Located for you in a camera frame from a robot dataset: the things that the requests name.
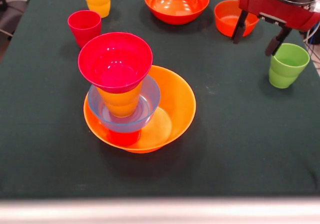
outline blue bowl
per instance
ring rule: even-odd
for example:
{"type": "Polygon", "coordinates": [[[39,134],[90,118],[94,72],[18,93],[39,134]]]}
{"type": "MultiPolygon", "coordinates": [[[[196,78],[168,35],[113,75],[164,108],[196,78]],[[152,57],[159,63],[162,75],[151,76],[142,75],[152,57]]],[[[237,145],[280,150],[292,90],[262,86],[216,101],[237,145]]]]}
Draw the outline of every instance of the blue bowl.
{"type": "Polygon", "coordinates": [[[117,133],[132,133],[142,129],[150,122],[159,105],[160,97],[158,84],[147,75],[142,82],[138,105],[134,113],[128,117],[113,116],[94,85],[90,87],[88,102],[91,111],[106,128],[117,133]]]}

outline bowl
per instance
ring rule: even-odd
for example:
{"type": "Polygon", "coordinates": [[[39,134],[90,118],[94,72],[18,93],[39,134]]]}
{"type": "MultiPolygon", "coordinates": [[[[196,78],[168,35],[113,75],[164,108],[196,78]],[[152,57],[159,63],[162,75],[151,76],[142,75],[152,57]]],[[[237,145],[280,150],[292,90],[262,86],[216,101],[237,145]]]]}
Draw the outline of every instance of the bowl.
{"type": "Polygon", "coordinates": [[[183,25],[195,20],[210,0],[144,0],[151,12],[161,21],[183,25]]]}
{"type": "MultiPolygon", "coordinates": [[[[214,8],[216,28],[227,37],[232,37],[241,14],[238,0],[224,0],[214,8]]],[[[245,31],[243,36],[249,35],[255,28],[259,18],[249,13],[245,20],[245,31]]]]}
{"type": "Polygon", "coordinates": [[[90,83],[108,93],[126,93],[148,74],[150,46],[140,37],[110,32],[90,40],[80,51],[78,67],[90,83]]]}
{"type": "Polygon", "coordinates": [[[113,116],[94,85],[89,89],[88,103],[91,111],[106,128],[117,133],[133,133],[150,122],[159,105],[160,97],[160,89],[156,81],[147,75],[142,81],[137,107],[128,117],[113,116]]]}
{"type": "Polygon", "coordinates": [[[188,83],[178,74],[160,66],[149,72],[158,84],[161,99],[151,121],[141,129],[139,140],[129,146],[116,144],[110,131],[90,110],[88,96],[83,113],[90,130],[103,142],[127,152],[143,154],[154,152],[179,138],[191,125],[196,113],[196,98],[188,83]]]}

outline green cup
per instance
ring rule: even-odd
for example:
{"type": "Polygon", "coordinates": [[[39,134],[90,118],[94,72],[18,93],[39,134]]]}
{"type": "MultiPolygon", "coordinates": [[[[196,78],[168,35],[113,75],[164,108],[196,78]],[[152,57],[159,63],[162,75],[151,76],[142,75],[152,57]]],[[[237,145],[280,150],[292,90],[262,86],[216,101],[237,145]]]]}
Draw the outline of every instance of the green cup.
{"type": "Polygon", "coordinates": [[[269,82],[276,88],[287,88],[298,78],[310,61],[308,52],[302,47],[283,43],[271,58],[269,82]]]}

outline large orange bowl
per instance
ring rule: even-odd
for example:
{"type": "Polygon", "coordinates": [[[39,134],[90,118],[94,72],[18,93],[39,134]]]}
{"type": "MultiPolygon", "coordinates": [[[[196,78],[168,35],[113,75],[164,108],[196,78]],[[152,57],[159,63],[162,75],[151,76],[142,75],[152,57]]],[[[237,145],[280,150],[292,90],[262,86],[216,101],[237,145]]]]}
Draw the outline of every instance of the large orange bowl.
{"type": "Polygon", "coordinates": [[[210,0],[144,0],[151,12],[161,21],[182,25],[196,19],[210,0]]]}
{"type": "Polygon", "coordinates": [[[150,153],[173,142],[188,129],[196,113],[196,98],[191,87],[181,76],[160,66],[153,65],[149,75],[157,82],[161,99],[151,121],[141,130],[140,139],[133,145],[114,144],[109,130],[90,110],[88,96],[85,98],[85,121],[103,142],[131,153],[150,153]]]}
{"type": "MultiPolygon", "coordinates": [[[[232,37],[241,14],[238,0],[224,0],[214,8],[215,25],[222,34],[232,37]]],[[[249,13],[245,20],[245,31],[243,36],[249,35],[256,27],[259,18],[249,13]]]]}

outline black chair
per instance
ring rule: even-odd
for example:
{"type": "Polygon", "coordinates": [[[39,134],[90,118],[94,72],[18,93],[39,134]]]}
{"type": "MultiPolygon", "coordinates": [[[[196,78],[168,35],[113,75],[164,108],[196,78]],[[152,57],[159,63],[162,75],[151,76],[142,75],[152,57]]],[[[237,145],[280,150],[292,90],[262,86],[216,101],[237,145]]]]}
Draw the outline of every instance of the black chair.
{"type": "Polygon", "coordinates": [[[27,9],[27,3],[23,0],[6,2],[0,0],[0,31],[13,34],[18,26],[20,18],[27,9]]]}

